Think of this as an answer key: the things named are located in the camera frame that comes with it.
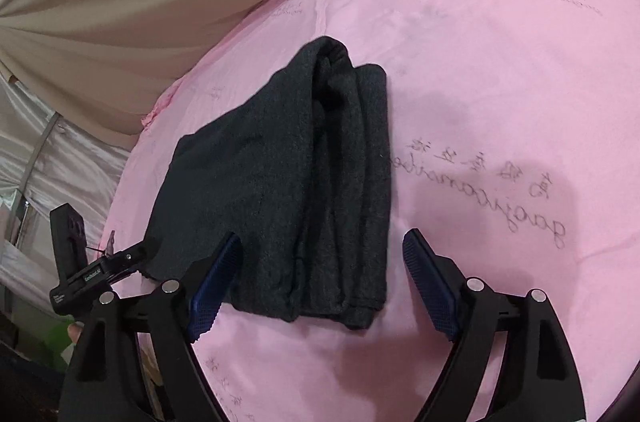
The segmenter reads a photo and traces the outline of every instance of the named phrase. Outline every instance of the black robotic device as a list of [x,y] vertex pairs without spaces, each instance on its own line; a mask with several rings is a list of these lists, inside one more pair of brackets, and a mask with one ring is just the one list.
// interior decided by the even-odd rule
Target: black robotic device
[[[88,265],[82,223],[69,205],[52,211],[61,282],[51,291],[51,302],[56,311],[85,323],[65,377],[60,422],[158,420],[143,380],[140,332],[151,335],[156,352],[168,399],[164,418],[228,422],[191,343],[211,328],[241,267],[238,237],[226,235],[212,256],[194,262],[180,279],[165,281],[151,294],[121,299],[110,285],[152,257],[153,243],[141,242]],[[406,234],[402,249],[434,326],[453,342],[416,422],[466,422],[500,331],[508,333],[506,349],[481,421],[584,422],[575,363],[542,290],[525,297],[506,295],[477,277],[467,279],[451,259],[435,255],[417,229]]]

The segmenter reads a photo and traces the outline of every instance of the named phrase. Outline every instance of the round metal bolt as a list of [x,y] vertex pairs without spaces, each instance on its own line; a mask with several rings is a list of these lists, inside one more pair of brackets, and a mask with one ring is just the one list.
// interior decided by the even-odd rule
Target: round metal bolt
[[479,292],[484,288],[484,282],[477,277],[470,277],[466,280],[466,286],[474,292]]
[[531,297],[533,298],[534,301],[537,301],[538,303],[544,303],[546,301],[546,294],[538,288],[534,288],[531,291]]
[[162,283],[162,291],[167,294],[171,294],[180,288],[180,282],[175,279],[170,279],[169,281],[165,281]]
[[114,297],[116,297],[116,294],[114,294],[113,292],[108,290],[107,292],[103,292],[102,294],[100,294],[100,297],[98,298],[98,300],[103,305],[108,305],[109,303],[111,303],[113,301]]

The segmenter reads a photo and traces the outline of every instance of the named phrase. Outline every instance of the pink fabric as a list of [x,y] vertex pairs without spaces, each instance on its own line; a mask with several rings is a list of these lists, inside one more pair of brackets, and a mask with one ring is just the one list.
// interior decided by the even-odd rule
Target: pink fabric
[[223,306],[194,350],[230,420],[414,419],[450,345],[402,264],[411,227],[494,290],[548,293],[596,420],[640,358],[640,0],[270,0],[148,117],[105,227],[116,249],[142,239],[178,139],[322,34],[388,75],[388,302],[364,333]]

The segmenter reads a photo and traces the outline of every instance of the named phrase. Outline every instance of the blue textured pad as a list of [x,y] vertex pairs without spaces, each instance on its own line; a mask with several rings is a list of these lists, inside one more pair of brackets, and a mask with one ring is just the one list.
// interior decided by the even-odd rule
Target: blue textured pad
[[437,256],[416,229],[409,231],[402,241],[404,263],[414,279],[424,306],[438,332],[446,334],[449,341],[460,333],[456,296],[438,270]]
[[232,235],[219,251],[209,273],[191,299],[187,326],[189,342],[197,341],[211,329],[226,292],[241,266],[242,244],[238,236]]

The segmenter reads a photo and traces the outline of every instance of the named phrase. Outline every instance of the folded clothing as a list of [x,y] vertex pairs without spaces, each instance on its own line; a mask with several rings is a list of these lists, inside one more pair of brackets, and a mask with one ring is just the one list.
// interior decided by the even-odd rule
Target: folded clothing
[[385,72],[312,41],[244,105],[180,139],[144,274],[180,276],[233,231],[245,250],[236,309],[367,328],[386,297],[389,161]]

